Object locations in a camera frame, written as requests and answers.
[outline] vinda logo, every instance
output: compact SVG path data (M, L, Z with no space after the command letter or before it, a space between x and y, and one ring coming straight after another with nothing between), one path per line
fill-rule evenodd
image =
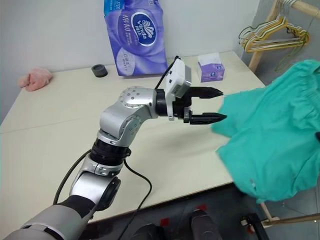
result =
M142 46L148 47L155 43L157 33L155 24L144 12L136 12L131 17L131 25Z

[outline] tissue box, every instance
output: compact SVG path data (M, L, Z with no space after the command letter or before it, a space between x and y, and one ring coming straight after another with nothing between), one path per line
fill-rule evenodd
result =
M220 61L219 54L213 53L198 56L197 73L202 83L223 80L225 67Z

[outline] tissue package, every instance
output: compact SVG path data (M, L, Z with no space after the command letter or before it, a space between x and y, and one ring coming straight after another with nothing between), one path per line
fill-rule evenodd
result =
M158 0L104 0L104 19L119 76L162 74L167 69Z
M220 54L216 52L198 56L196 71L202 83L223 80L225 67L220 60Z

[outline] black cable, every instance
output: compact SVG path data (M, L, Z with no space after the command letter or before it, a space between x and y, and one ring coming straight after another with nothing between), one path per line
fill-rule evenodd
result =
M139 204L138 208L134 211L134 213L132 214L130 220L128 221L128 223L125 225L124 229L122 230L120 236L117 238L117 240L120 240L122 238L122 236L124 235L125 231L127 230L127 228L129 227L129 225L131 224L131 222L134 220L134 218L136 217L138 211L140 210L142 204L144 204L145 200L147 199L147 197L150 195L151 191L152 191L152 183L151 181L146 178L145 176L143 176L142 174L136 172L135 170L133 170L131 167L129 167L128 163L126 160L123 161L125 167L132 173L134 173L135 175L139 176L140 178L146 180L150 186L148 193L145 195L144 199L141 201L141 203Z
M75 170L75 168L77 167L77 165L82 161L82 159L85 158L85 156L91 152L91 149L86 151L84 154L82 154L81 157L79 157L79 159L77 161L75 161L75 163L72 165L72 167L69 169L69 171L66 173L66 175L64 176L64 178L62 179L56 193L54 196L54 200L53 200L53 205L58 203L58 199L59 199L59 195L62 191L62 188L64 187L66 181L68 180L68 178L70 177L71 173Z
M180 59L179 56L175 56L173 62L169 65L169 67L164 71L164 73L162 74L159 82L156 84L155 88L154 89L158 89L158 87L160 86L162 80L165 78L165 76L168 74L169 70L172 68L172 66L174 65L175 61L177 59Z

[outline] pink object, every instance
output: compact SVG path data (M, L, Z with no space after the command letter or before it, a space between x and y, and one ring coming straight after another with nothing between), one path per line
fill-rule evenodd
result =
M47 69L34 68L28 75L25 75L18 80L18 86L32 92L43 88L49 83L51 78L52 74Z

